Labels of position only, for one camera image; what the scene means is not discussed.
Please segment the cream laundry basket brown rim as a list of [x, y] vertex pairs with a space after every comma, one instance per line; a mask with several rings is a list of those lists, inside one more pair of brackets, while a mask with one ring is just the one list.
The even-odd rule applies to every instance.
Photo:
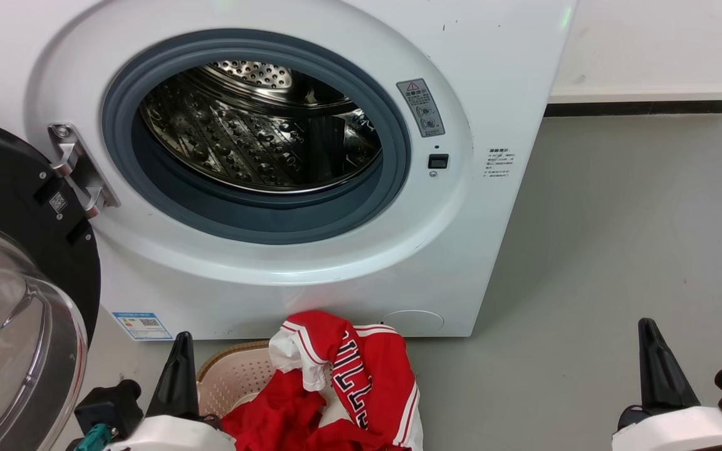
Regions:
[[266, 388], [277, 369], [269, 357], [269, 341], [228, 346], [197, 372], [199, 414], [224, 417]]

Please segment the grey rubber door gasket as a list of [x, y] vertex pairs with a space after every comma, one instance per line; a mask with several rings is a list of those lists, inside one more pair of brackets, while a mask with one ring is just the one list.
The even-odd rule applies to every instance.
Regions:
[[[172, 75], [226, 60], [284, 66], [344, 93], [379, 134], [382, 154], [373, 171], [331, 189], [284, 195], [221, 185], [180, 163], [148, 131], [140, 104]], [[152, 206], [203, 233], [252, 244], [320, 242], [357, 229], [392, 205], [412, 165], [407, 125], [383, 86], [329, 49], [257, 29], [197, 31], [138, 54], [108, 90], [102, 133], [123, 178]]]

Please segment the red basketball jersey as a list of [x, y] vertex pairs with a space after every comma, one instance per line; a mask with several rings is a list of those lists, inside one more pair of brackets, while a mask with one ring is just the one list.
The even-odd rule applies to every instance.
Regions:
[[269, 358], [270, 381], [221, 420], [237, 451], [424, 451], [419, 387], [395, 328], [300, 312]]

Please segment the blue energy label sticker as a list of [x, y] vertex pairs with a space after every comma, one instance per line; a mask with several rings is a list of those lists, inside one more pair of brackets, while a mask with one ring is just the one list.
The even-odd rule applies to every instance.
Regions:
[[112, 312], [112, 316], [133, 340], [173, 340], [172, 335], [153, 312]]

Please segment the round white filter cover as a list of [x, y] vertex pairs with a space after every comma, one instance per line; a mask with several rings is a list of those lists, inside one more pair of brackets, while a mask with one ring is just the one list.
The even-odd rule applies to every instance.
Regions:
[[444, 318], [435, 312], [401, 310], [385, 314], [381, 325], [390, 326], [406, 337], [436, 337], [444, 326]]

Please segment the perforated stainless steel drum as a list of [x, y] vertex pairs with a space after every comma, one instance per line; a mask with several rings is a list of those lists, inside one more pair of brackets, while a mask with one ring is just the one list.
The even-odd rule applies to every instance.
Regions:
[[140, 116], [180, 163], [221, 185], [305, 194], [373, 171], [382, 145], [355, 102], [311, 75], [226, 60], [172, 75]]

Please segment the grey warning triangle sticker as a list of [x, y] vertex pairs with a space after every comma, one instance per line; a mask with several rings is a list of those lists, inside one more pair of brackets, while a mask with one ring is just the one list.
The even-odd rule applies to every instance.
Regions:
[[421, 137], [444, 136], [444, 123], [426, 81], [406, 80], [396, 83], [396, 86], [409, 106]]

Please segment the black baseboard strip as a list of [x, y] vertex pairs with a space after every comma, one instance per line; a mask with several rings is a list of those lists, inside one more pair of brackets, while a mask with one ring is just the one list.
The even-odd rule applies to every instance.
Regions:
[[549, 103], [545, 118], [722, 114], [722, 100]]

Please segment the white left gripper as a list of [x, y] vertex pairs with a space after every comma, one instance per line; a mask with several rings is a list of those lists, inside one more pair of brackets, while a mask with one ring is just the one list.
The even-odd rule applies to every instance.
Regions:
[[150, 399], [146, 416], [133, 433], [103, 451], [237, 451], [234, 440], [199, 418], [193, 339], [180, 332]]

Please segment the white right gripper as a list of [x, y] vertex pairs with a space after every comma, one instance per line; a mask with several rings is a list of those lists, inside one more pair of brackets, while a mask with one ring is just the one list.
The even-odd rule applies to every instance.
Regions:
[[674, 412], [620, 429], [612, 436], [611, 451], [722, 451], [722, 411], [699, 407], [656, 321], [640, 319], [638, 337], [640, 405], [645, 411]]

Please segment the white front-load washing machine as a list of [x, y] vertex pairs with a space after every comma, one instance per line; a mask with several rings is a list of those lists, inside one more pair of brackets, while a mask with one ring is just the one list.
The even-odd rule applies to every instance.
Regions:
[[[0, 128], [52, 163], [48, 125], [71, 123], [121, 201], [89, 218], [98, 312], [115, 323], [112, 312], [153, 312], [172, 337], [266, 339], [302, 311], [366, 325], [424, 310], [444, 318], [436, 337], [470, 336], [577, 8], [578, 0], [0, 0]], [[383, 86], [412, 145], [393, 203], [333, 239], [268, 245], [203, 233], [144, 200], [105, 146], [105, 97], [138, 54], [207, 29], [298, 38]], [[429, 86], [444, 136], [419, 134], [396, 86], [413, 79]], [[488, 148], [515, 154], [509, 177], [483, 177]]]

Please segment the small printed text sticker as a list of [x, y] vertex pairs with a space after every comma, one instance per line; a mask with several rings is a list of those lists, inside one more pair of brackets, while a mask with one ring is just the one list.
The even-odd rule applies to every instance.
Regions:
[[484, 164], [484, 178], [507, 178], [514, 166], [515, 154], [508, 148], [488, 148]]

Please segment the silver metal door hinge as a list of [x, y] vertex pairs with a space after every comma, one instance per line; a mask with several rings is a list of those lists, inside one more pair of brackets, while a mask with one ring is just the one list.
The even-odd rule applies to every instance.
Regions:
[[48, 136], [56, 155], [51, 166], [69, 183], [88, 218], [122, 205], [74, 125], [49, 123]]

